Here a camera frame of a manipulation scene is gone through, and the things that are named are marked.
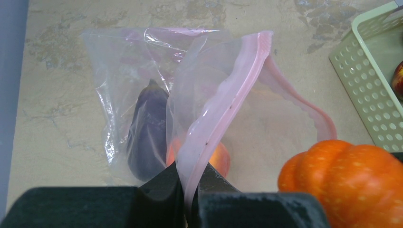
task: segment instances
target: orange pumpkin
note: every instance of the orange pumpkin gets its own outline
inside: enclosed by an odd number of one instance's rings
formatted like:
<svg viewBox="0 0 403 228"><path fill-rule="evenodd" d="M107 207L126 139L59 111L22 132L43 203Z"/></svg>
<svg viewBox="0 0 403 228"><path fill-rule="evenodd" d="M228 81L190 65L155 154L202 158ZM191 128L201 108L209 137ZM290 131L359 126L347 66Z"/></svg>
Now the orange pumpkin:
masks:
<svg viewBox="0 0 403 228"><path fill-rule="evenodd" d="M278 189L315 196L333 228L403 227L403 164L376 146L318 142L286 162Z"/></svg>
<svg viewBox="0 0 403 228"><path fill-rule="evenodd" d="M166 165L170 166L174 161L174 153L178 152L181 147L181 143L178 139L174 139L171 146L169 147L168 156L166 157ZM230 171L230 154L227 148L221 142L218 144L217 148L214 150L209 163L214 167L221 176L227 177Z"/></svg>

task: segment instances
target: clear plastic bag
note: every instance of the clear plastic bag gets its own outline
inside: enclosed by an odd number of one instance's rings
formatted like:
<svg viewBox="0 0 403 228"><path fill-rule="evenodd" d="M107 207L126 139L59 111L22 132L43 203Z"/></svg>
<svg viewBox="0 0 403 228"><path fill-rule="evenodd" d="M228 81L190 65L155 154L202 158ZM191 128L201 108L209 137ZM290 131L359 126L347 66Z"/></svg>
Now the clear plastic bag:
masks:
<svg viewBox="0 0 403 228"><path fill-rule="evenodd" d="M231 39L227 31L187 28L96 29L81 35L104 110L102 138L108 163L112 174L128 184L139 186L165 168L166 138L164 127L158 126L163 123L157 123L164 121L160 113L165 110L151 104L157 97L153 92L143 97L146 102L134 115L140 92L152 79L169 93L177 66L200 36L208 36L211 43ZM163 102L164 96L157 100Z"/></svg>
<svg viewBox="0 0 403 228"><path fill-rule="evenodd" d="M191 208L217 146L230 155L227 180L241 191L276 191L282 165L336 138L331 119L293 89L269 55L271 31L219 44L196 38L175 73L167 142Z"/></svg>

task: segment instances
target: perforated basket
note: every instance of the perforated basket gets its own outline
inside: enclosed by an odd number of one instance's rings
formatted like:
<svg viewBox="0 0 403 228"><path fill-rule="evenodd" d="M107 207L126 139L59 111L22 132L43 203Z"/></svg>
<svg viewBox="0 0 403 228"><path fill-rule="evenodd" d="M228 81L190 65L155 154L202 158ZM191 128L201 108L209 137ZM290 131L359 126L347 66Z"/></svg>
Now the perforated basket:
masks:
<svg viewBox="0 0 403 228"><path fill-rule="evenodd" d="M403 151L403 108L390 87L403 61L403 15L391 15L402 2L357 16L329 56L375 145L390 152Z"/></svg>

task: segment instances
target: red apple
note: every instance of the red apple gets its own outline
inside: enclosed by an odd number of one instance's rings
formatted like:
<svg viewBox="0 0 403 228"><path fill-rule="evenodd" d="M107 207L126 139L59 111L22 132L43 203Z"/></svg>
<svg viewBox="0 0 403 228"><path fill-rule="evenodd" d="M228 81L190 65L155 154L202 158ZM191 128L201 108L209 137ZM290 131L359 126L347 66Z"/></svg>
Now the red apple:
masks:
<svg viewBox="0 0 403 228"><path fill-rule="evenodd" d="M396 97L403 100L403 61L397 66L393 74L392 89Z"/></svg>

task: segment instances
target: countertop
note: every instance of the countertop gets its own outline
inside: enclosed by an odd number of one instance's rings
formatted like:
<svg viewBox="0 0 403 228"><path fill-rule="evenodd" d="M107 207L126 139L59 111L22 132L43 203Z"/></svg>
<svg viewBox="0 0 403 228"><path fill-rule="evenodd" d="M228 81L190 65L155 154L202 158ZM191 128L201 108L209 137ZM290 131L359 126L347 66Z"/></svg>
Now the countertop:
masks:
<svg viewBox="0 0 403 228"><path fill-rule="evenodd" d="M373 144L328 55L356 15L386 2L31 0L8 208L37 186L125 185L108 168L101 138L105 120L79 37L84 29L224 28L234 37L272 30L278 66L303 97L332 118L338 138Z"/></svg>

